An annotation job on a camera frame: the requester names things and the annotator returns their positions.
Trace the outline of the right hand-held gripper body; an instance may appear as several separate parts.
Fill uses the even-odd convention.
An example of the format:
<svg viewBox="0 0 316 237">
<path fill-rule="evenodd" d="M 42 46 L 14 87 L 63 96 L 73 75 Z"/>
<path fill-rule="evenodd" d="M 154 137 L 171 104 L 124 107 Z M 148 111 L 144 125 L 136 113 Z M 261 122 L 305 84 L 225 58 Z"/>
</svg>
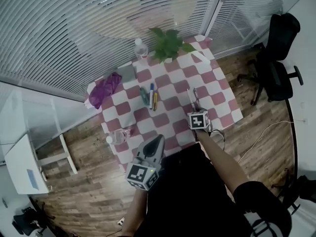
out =
<svg viewBox="0 0 316 237">
<path fill-rule="evenodd" d="M 187 113 L 187 118 L 190 130 L 212 131 L 212 124 L 209 119 L 208 111 Z"/>
</svg>

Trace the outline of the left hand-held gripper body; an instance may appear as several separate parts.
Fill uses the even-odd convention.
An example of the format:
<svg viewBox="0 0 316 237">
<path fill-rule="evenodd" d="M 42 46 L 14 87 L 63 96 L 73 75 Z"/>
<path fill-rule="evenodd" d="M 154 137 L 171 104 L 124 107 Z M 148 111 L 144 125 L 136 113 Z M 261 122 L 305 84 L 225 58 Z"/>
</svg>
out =
<svg viewBox="0 0 316 237">
<path fill-rule="evenodd" d="M 136 157 L 127 164 L 125 178 L 134 188 L 149 191 L 159 178 L 161 165 Z"/>
</svg>

